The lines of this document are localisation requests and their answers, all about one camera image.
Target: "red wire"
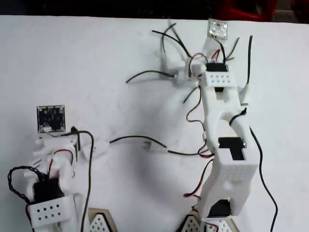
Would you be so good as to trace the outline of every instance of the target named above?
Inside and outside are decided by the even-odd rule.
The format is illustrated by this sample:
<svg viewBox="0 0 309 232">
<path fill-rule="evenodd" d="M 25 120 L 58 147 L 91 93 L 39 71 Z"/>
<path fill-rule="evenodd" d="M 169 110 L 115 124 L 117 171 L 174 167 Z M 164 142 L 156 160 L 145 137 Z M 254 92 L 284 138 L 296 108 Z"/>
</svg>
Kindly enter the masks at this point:
<svg viewBox="0 0 309 232">
<path fill-rule="evenodd" d="M 193 74 L 193 73 L 192 73 L 192 70 L 191 70 L 191 63 L 192 63 L 194 57 L 196 57 L 197 55 L 201 55 L 202 57 L 204 57 L 204 58 L 207 60 L 206 56 L 205 56 L 203 53 L 200 53 L 200 52 L 199 52 L 199 53 L 194 54 L 194 55 L 192 56 L 190 62 L 189 62 L 189 70 L 190 70 L 191 74 Z"/>
<path fill-rule="evenodd" d="M 205 143 L 204 143 L 204 145 L 197 151 L 197 153 L 199 154 L 199 156 L 201 156 L 202 158 L 205 158 L 205 159 L 208 159 L 208 158 L 211 158 L 211 157 L 213 157 L 214 156 L 214 154 L 210 154 L 210 155 L 202 155 L 202 153 L 203 152 L 206 152 L 206 151 L 208 151 L 208 149 L 207 150 L 205 150 L 205 151 L 202 151 L 201 152 L 201 150 L 206 146 L 206 144 L 207 144 L 207 140 L 205 140 Z"/>
<path fill-rule="evenodd" d="M 201 198 L 201 196 L 197 196 L 197 195 L 192 195 L 193 197 L 196 197 L 196 198 L 198 198 L 199 200 L 201 200 L 202 198 Z"/>
<path fill-rule="evenodd" d="M 70 161 L 70 163 L 72 165 L 72 163 L 73 163 L 73 152 L 71 150 L 69 150 L 69 149 L 59 149 L 59 150 L 55 151 L 53 154 L 56 154 L 56 153 L 58 153 L 60 151 L 69 151 L 71 153 L 71 161 Z"/>
<path fill-rule="evenodd" d="M 206 164 L 206 167 L 204 168 L 204 170 L 202 172 L 201 179 L 199 180 L 199 183 L 198 183 L 197 187 L 195 188 L 195 190 L 193 190 L 193 192 L 190 192 L 190 193 L 185 193 L 183 195 L 184 197 L 191 197 L 191 196 L 195 195 L 195 193 L 199 190 L 199 188 L 201 187 L 202 182 L 203 182 L 205 171 L 206 171 L 208 165 L 210 164 L 210 162 L 212 162 L 212 161 L 213 161 L 213 159 L 209 160 L 209 162 Z"/>
<path fill-rule="evenodd" d="M 218 52 L 218 54 L 217 54 L 217 57 L 216 57 L 216 62 L 218 61 L 218 56 L 219 56 L 219 53 L 220 53 L 220 50 L 219 50 L 219 52 Z"/>
<path fill-rule="evenodd" d="M 214 56 L 215 56 L 217 53 L 218 53 L 218 55 L 219 55 L 219 52 L 220 52 L 220 49 L 217 49 L 217 50 L 214 52 L 214 54 L 212 55 L 211 59 L 213 59 Z"/>
<path fill-rule="evenodd" d="M 211 224 L 211 223 L 209 223 L 209 222 L 206 222 L 206 224 L 207 224 L 207 225 L 210 225 L 210 226 L 213 226 L 213 227 L 216 227 L 216 228 L 217 228 L 217 229 L 216 229 L 216 232 L 219 231 L 219 226 L 217 226 L 217 225 L 215 225 L 215 224 Z"/>
<path fill-rule="evenodd" d="M 71 151 L 71 150 L 69 150 L 69 149 L 59 149 L 59 150 L 57 150 L 57 151 L 55 151 L 54 153 L 53 153 L 53 155 L 54 154 L 56 154 L 56 153 L 58 153 L 58 152 L 60 152 L 60 151 L 69 151 L 70 153 L 71 153 L 71 165 L 72 165 L 72 162 L 73 162 L 73 152 Z M 50 160 L 50 163 L 49 163 L 49 168 L 48 168 L 48 178 L 49 178 L 49 176 L 50 176 L 50 170 L 51 170 L 51 168 L 52 168 L 52 164 L 53 164 L 53 159 L 51 159 Z"/>
</svg>

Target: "white plastic bracket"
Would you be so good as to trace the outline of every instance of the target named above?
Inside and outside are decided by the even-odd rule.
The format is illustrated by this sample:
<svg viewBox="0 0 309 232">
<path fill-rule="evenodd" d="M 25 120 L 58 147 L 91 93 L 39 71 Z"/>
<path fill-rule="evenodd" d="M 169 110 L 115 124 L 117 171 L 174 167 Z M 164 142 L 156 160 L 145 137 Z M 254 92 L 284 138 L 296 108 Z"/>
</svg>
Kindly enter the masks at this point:
<svg viewBox="0 0 309 232">
<path fill-rule="evenodd" d="M 73 196 L 62 197 L 29 206 L 33 228 L 60 222 L 62 232 L 77 232 Z"/>
</svg>

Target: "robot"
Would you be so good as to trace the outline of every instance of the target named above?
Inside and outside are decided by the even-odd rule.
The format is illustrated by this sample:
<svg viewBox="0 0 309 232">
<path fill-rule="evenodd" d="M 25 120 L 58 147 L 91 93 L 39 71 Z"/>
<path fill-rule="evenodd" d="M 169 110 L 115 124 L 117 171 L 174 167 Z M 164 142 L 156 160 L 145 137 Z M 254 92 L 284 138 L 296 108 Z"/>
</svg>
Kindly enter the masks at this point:
<svg viewBox="0 0 309 232">
<path fill-rule="evenodd" d="M 249 127 L 246 108 L 243 108 L 248 104 L 250 60 L 247 83 L 244 88 L 239 88 L 233 72 L 226 64 L 223 42 L 227 39 L 227 23 L 209 20 L 208 25 L 203 52 L 198 53 L 202 55 L 202 60 L 195 59 L 198 54 L 188 56 L 185 62 L 166 60 L 166 71 L 171 73 L 170 76 L 178 81 L 197 82 L 202 98 L 205 115 L 202 122 L 204 146 L 207 145 L 211 152 L 207 158 L 213 157 L 211 174 L 202 187 L 195 207 L 202 221 L 225 220 L 238 215 L 250 194 L 251 180 L 259 166 L 259 155 L 254 145 L 257 140 Z M 213 62 L 211 57 L 204 54 L 212 54 L 218 46 L 223 53 L 223 61 Z M 71 132 L 64 133 L 63 105 L 40 106 L 37 113 L 41 137 L 36 141 L 33 159 L 28 166 L 10 171 L 10 190 L 26 201 L 26 213 L 35 232 L 91 231 L 86 215 L 91 189 L 93 136 L 88 131 L 78 131 L 74 127 Z M 236 137 L 218 136 L 217 126 L 222 119 L 229 123 Z M 91 146 L 86 149 L 80 146 L 81 133 L 86 133 L 91 138 Z M 75 171 L 78 157 L 82 153 L 89 159 L 86 196 L 78 190 Z M 28 183 L 26 195 L 17 192 L 10 184 L 12 172 L 17 169 L 25 170 L 24 177 Z M 208 231 L 205 224 L 200 223 L 199 231 Z"/>
</svg>

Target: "wire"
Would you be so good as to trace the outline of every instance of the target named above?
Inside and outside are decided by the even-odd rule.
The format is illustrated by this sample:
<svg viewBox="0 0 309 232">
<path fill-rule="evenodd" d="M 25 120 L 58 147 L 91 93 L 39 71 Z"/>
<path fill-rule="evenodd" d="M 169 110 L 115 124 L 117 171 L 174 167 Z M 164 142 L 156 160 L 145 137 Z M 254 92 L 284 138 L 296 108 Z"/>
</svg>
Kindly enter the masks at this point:
<svg viewBox="0 0 309 232">
<path fill-rule="evenodd" d="M 148 137 L 148 136 L 142 136 L 142 135 L 130 135 L 130 136 L 119 137 L 117 139 L 111 140 L 110 144 L 115 143 L 115 142 L 117 142 L 119 140 L 122 140 L 122 139 L 126 139 L 126 138 L 145 138 L 145 139 L 149 139 L 149 140 L 151 140 L 151 141 L 161 145 L 164 148 L 167 148 L 166 145 L 164 145 L 163 143 L 157 141 L 156 139 L 153 139 L 153 138 Z M 198 153 L 183 153 L 183 152 L 178 152 L 178 151 L 173 151 L 173 150 L 167 150 L 167 152 L 168 153 L 172 153 L 172 154 L 177 154 L 177 155 L 183 155 L 183 156 L 195 156 L 195 155 L 198 155 Z"/>
<path fill-rule="evenodd" d="M 235 115 L 231 118 L 230 122 L 228 123 L 230 126 L 232 125 L 232 122 L 239 116 L 246 115 L 247 114 L 247 107 L 245 107 L 238 115 Z"/>
<path fill-rule="evenodd" d="M 190 120 L 188 119 L 189 117 L 189 114 L 194 111 L 198 106 L 199 104 L 201 103 L 201 100 L 202 100 L 202 91 L 201 91 L 201 87 L 198 86 L 198 89 L 199 89 L 199 100 L 198 100 L 198 103 L 187 113 L 187 116 L 186 116 L 186 119 L 188 122 L 199 122 L 201 125 L 202 125 L 202 128 L 203 128 L 203 131 L 205 131 L 205 127 L 204 127 L 204 124 L 201 120 Z"/>
<path fill-rule="evenodd" d="M 199 52 L 199 53 L 195 53 L 195 54 L 191 57 L 190 62 L 189 62 L 189 73 L 192 73 L 192 70 L 191 70 L 191 63 L 192 63 L 192 61 L 194 60 L 194 58 L 195 58 L 197 55 L 201 55 L 202 57 L 204 57 L 205 60 L 206 60 L 206 62 L 208 63 L 207 57 L 206 57 L 203 53 L 200 53 L 200 52 Z"/>
<path fill-rule="evenodd" d="M 173 23 L 172 25 L 170 25 L 165 31 L 164 31 L 164 34 L 162 35 L 162 38 L 161 38 L 161 40 L 162 40 L 162 47 L 163 47 L 163 51 L 164 51 L 164 53 L 165 53 L 165 47 L 164 47 L 164 35 L 166 35 L 166 33 L 167 33 L 167 31 L 169 30 L 169 29 L 171 29 L 173 26 L 175 26 L 176 25 L 176 23 Z"/>
<path fill-rule="evenodd" d="M 221 47 L 221 50 L 222 50 L 222 54 L 223 54 L 223 63 L 225 64 L 226 62 L 226 58 L 225 58 L 225 51 L 224 51 L 224 47 L 222 45 L 222 43 L 220 43 L 220 41 L 216 40 L 216 38 L 214 37 L 214 40 L 217 41 Z"/>
<path fill-rule="evenodd" d="M 61 151 L 69 151 L 70 153 L 71 153 L 71 161 L 70 161 L 70 163 L 71 163 L 71 165 L 72 165 L 72 163 L 73 163 L 73 157 L 74 157 L 74 155 L 73 155 L 73 152 L 71 151 L 71 150 L 69 150 L 69 149 L 59 149 L 59 150 L 57 150 L 57 151 L 54 151 L 53 153 L 52 153 L 52 156 L 54 155 L 54 154 L 56 154 L 56 153 L 58 153 L 58 152 L 61 152 Z"/>
<path fill-rule="evenodd" d="M 31 228 L 32 228 L 32 232 L 35 232 L 34 228 L 32 227 L 32 221 L 31 221 L 31 217 L 30 217 L 30 214 L 29 214 L 29 211 L 28 211 L 28 207 L 29 207 L 29 204 L 26 205 L 25 212 L 26 212 L 27 218 L 28 218 L 28 220 L 30 222 L 30 225 L 31 225 Z"/>
<path fill-rule="evenodd" d="M 183 100 L 183 104 L 188 100 L 188 98 L 191 96 L 191 94 L 197 89 L 197 87 L 195 87 L 190 93 L 189 95 Z"/>
<path fill-rule="evenodd" d="M 33 168 L 31 166 L 19 166 L 19 167 L 14 167 L 12 168 L 9 173 L 8 173 L 8 184 L 9 184 L 9 189 L 10 191 L 12 191 L 13 193 L 15 193 L 18 197 L 20 197 L 21 199 L 23 199 L 27 204 L 30 203 L 30 200 L 28 199 L 28 197 L 25 194 L 21 194 L 20 192 L 18 192 L 12 185 L 12 173 L 16 170 L 21 170 L 21 169 L 27 169 L 30 170 L 32 172 L 34 172 L 37 176 L 39 181 L 44 181 L 46 180 L 46 175 L 41 173 L 38 169 Z"/>
<path fill-rule="evenodd" d="M 50 163 L 49 163 L 49 166 L 48 166 L 48 174 L 47 174 L 47 175 L 48 175 L 48 178 L 50 177 L 50 170 L 51 170 L 51 168 L 52 168 L 53 161 L 54 161 L 54 160 L 51 159 L 51 160 L 50 160 Z"/>
<path fill-rule="evenodd" d="M 210 225 L 210 226 L 213 226 L 216 228 L 216 231 L 215 232 L 218 232 L 219 231 L 219 226 L 215 225 L 215 224 L 212 224 L 212 223 L 209 223 L 209 222 L 205 222 L 207 225 Z"/>
<path fill-rule="evenodd" d="M 183 152 L 172 151 L 172 150 L 167 150 L 167 152 L 172 153 L 172 154 L 182 155 L 182 156 L 196 156 L 196 155 L 199 155 L 198 153 L 183 153 Z"/>
<path fill-rule="evenodd" d="M 276 208 L 276 210 L 275 210 L 275 215 L 274 215 L 274 218 L 273 218 L 273 220 L 272 220 L 271 227 L 270 227 L 270 232 L 272 232 L 273 229 L 274 229 L 276 217 L 277 217 L 277 214 L 278 214 L 278 206 L 277 206 L 277 203 L 276 203 L 274 197 L 271 195 L 270 191 L 268 190 L 268 188 L 267 188 L 267 186 L 266 186 L 266 184 L 265 184 L 264 178 L 263 178 L 263 174 L 262 174 L 263 151 L 262 151 L 261 145 L 260 145 L 260 143 L 259 143 L 257 137 L 255 136 L 253 130 L 251 129 L 251 127 L 250 127 L 250 132 L 251 132 L 251 135 L 252 135 L 252 137 L 254 138 L 254 140 L 255 140 L 255 142 L 256 142 L 256 145 L 257 145 L 257 147 L 258 147 L 258 149 L 259 149 L 259 151 L 260 151 L 259 173 L 260 173 L 260 177 L 261 177 L 262 184 L 263 184 L 263 186 L 264 186 L 266 192 L 268 193 L 269 197 L 271 198 L 271 200 L 272 200 L 272 202 L 274 203 L 275 208 Z"/>
<path fill-rule="evenodd" d="M 247 77 L 247 84 L 249 84 L 249 80 L 250 80 L 252 38 L 253 38 L 253 36 L 251 35 L 250 38 L 249 38 L 249 45 L 248 45 L 248 77 Z"/>
<path fill-rule="evenodd" d="M 211 154 L 209 154 L 209 155 L 203 155 L 203 154 L 202 154 L 202 153 L 205 152 L 205 151 L 209 151 L 209 149 L 206 149 L 205 151 L 201 151 L 201 150 L 206 146 L 206 144 L 207 144 L 207 140 L 205 140 L 204 145 L 197 151 L 197 154 L 199 154 L 199 156 L 201 156 L 202 158 L 208 159 L 208 158 L 213 157 L 213 156 L 214 156 L 214 153 L 211 153 Z"/>
<path fill-rule="evenodd" d="M 186 47 L 184 46 L 184 44 L 183 44 L 181 38 L 180 38 L 179 35 L 177 34 L 175 28 L 174 28 L 174 27 L 171 27 L 171 29 L 173 30 L 173 32 L 174 32 L 175 36 L 177 37 L 178 41 L 183 45 L 183 48 L 184 48 L 186 54 L 188 55 L 188 57 L 191 57 L 191 55 L 189 54 L 188 50 L 187 50 Z"/>
<path fill-rule="evenodd" d="M 52 133 L 48 132 L 48 131 L 45 131 L 44 133 L 54 137 L 54 138 L 57 138 L 57 137 L 60 137 L 59 135 L 53 135 Z"/>
<path fill-rule="evenodd" d="M 190 54 L 188 53 L 187 49 L 185 48 L 185 46 L 181 42 L 176 40 L 174 37 L 172 37 L 170 35 L 167 35 L 167 34 L 165 34 L 163 32 L 157 31 L 157 30 L 152 30 L 152 32 L 169 37 L 170 39 L 172 39 L 173 41 L 178 43 L 183 48 L 184 52 L 187 54 L 188 57 L 191 57 Z"/>
<path fill-rule="evenodd" d="M 199 190 L 199 188 L 201 187 L 202 182 L 203 182 L 203 178 L 204 178 L 205 171 L 206 171 L 208 165 L 209 165 L 211 162 L 213 162 L 213 159 L 209 160 L 208 163 L 206 164 L 206 166 L 205 166 L 205 168 L 204 168 L 204 170 L 203 170 L 203 172 L 202 172 L 202 176 L 201 176 L 201 179 L 199 180 L 199 183 L 198 183 L 197 187 L 193 190 L 193 192 L 185 193 L 185 194 L 183 195 L 184 197 L 191 197 L 191 196 L 195 195 L 195 193 Z"/>
<path fill-rule="evenodd" d="M 211 59 L 213 59 L 213 58 L 215 57 L 215 55 L 216 55 L 217 53 L 219 53 L 219 52 L 220 52 L 220 49 L 217 49 L 217 50 L 214 52 L 214 54 L 212 55 Z"/>
<path fill-rule="evenodd" d="M 147 71 L 143 71 L 143 72 L 140 72 L 136 75 L 134 75 L 133 77 L 131 77 L 130 79 L 128 79 L 126 81 L 126 83 L 129 83 L 131 80 L 133 80 L 135 77 L 139 76 L 139 75 L 142 75 L 144 73 L 158 73 L 158 74 L 161 74 L 161 75 L 165 75 L 165 76 L 168 76 L 168 77 L 174 77 L 174 75 L 172 74 L 169 74 L 169 73 L 166 73 L 166 72 L 161 72 L 161 71 L 156 71 L 156 70 L 147 70 Z"/>
<path fill-rule="evenodd" d="M 142 135 L 130 135 L 130 136 L 120 137 L 120 138 L 111 140 L 111 141 L 110 141 L 110 144 L 115 143 L 115 142 L 117 142 L 117 141 L 119 141 L 119 140 L 122 140 L 122 139 L 126 139 L 126 138 L 144 138 L 144 139 L 149 139 L 149 140 L 151 140 L 151 141 L 153 141 L 153 142 L 155 142 L 155 143 L 157 143 L 157 144 L 163 146 L 164 148 L 167 148 L 167 146 L 165 146 L 163 143 L 157 141 L 156 139 L 153 139 L 153 138 L 148 137 L 148 136 L 142 136 Z"/>
<path fill-rule="evenodd" d="M 84 223 L 85 223 L 85 217 L 87 213 L 87 207 L 88 207 L 88 202 L 89 202 L 89 197 L 90 197 L 90 191 L 91 191 L 91 165 L 92 165 L 92 155 L 93 155 L 93 147 L 94 147 L 94 137 L 92 133 L 85 131 L 85 130 L 80 130 L 80 131 L 72 131 L 66 134 L 62 134 L 61 136 L 69 136 L 69 135 L 74 135 L 74 134 L 81 134 L 85 133 L 88 134 L 91 138 L 91 148 L 90 148 L 90 156 L 89 156 L 89 168 L 88 168 L 88 192 L 87 192 L 87 197 L 86 197 L 86 202 L 85 202 L 85 207 L 84 207 L 84 212 L 83 212 L 83 217 L 82 217 L 82 224 L 81 224 L 81 232 L 84 231 Z"/>
<path fill-rule="evenodd" d="M 237 45 L 237 43 L 238 43 L 238 40 L 239 40 L 239 37 L 236 39 L 236 41 L 235 41 L 235 43 L 234 43 L 234 46 L 233 46 L 233 48 L 232 48 L 232 51 L 227 55 L 226 60 L 230 60 L 229 58 L 230 58 L 230 56 L 233 54 L 233 52 L 234 52 L 234 50 L 235 50 L 235 48 L 236 48 L 236 45 Z"/>
</svg>

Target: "white connector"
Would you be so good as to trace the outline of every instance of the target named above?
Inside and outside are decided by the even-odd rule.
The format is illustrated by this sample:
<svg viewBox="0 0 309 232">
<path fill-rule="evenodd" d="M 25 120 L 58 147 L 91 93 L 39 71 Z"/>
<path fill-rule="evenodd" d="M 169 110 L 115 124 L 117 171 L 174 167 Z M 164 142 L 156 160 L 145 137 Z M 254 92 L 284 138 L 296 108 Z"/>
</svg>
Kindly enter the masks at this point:
<svg viewBox="0 0 309 232">
<path fill-rule="evenodd" d="M 242 91 L 239 93 L 239 101 L 241 105 L 249 105 L 250 100 L 250 85 L 246 84 Z"/>
</svg>

